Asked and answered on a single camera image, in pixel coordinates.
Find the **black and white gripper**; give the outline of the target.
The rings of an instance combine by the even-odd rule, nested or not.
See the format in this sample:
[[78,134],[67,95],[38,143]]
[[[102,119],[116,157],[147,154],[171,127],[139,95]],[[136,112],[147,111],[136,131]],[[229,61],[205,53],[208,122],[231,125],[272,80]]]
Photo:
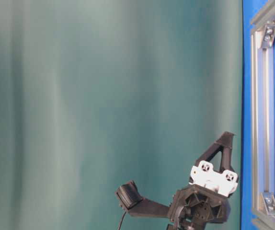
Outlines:
[[[224,223],[230,214],[228,197],[237,189],[231,166],[233,134],[225,131],[191,169],[192,182],[177,190],[168,212],[169,230],[204,230],[208,223]],[[221,152],[219,172],[210,161]]]

